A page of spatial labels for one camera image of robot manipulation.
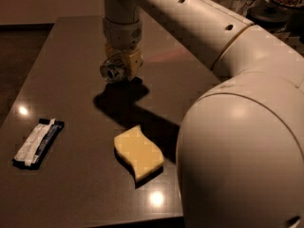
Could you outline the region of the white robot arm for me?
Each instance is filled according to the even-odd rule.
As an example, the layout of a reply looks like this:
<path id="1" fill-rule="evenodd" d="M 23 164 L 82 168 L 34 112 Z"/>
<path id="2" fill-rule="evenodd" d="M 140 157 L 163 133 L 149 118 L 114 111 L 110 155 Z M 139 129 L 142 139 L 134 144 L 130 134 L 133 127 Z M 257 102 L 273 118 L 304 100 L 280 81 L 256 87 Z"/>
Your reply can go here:
<path id="1" fill-rule="evenodd" d="M 211 0 L 104 0 L 108 52 L 133 52 L 148 13 L 218 78 L 177 141 L 186 228 L 304 228 L 304 62 Z"/>

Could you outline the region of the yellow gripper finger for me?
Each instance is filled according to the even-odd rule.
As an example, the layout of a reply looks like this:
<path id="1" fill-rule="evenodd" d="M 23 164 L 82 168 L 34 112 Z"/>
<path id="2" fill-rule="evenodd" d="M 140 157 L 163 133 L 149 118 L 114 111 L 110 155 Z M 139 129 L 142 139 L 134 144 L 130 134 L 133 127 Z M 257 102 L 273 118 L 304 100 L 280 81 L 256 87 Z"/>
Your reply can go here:
<path id="1" fill-rule="evenodd" d="M 137 76 L 140 67 L 143 65 L 142 51 L 138 47 L 129 50 L 124 54 L 124 59 L 127 68 L 127 79 L 131 81 Z"/>
<path id="2" fill-rule="evenodd" d="M 118 63 L 122 60 L 122 52 L 118 49 L 115 49 L 109 43 L 105 44 L 104 50 L 107 61 L 112 63 Z"/>

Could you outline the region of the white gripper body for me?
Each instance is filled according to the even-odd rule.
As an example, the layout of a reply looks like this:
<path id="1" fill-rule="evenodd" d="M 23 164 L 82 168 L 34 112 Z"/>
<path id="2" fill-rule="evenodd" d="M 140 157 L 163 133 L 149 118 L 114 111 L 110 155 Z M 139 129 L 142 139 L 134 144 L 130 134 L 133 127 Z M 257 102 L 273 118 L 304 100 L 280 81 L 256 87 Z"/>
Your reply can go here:
<path id="1" fill-rule="evenodd" d="M 133 50 L 142 39 L 143 23 L 119 24 L 103 19 L 103 31 L 106 41 L 117 50 Z"/>

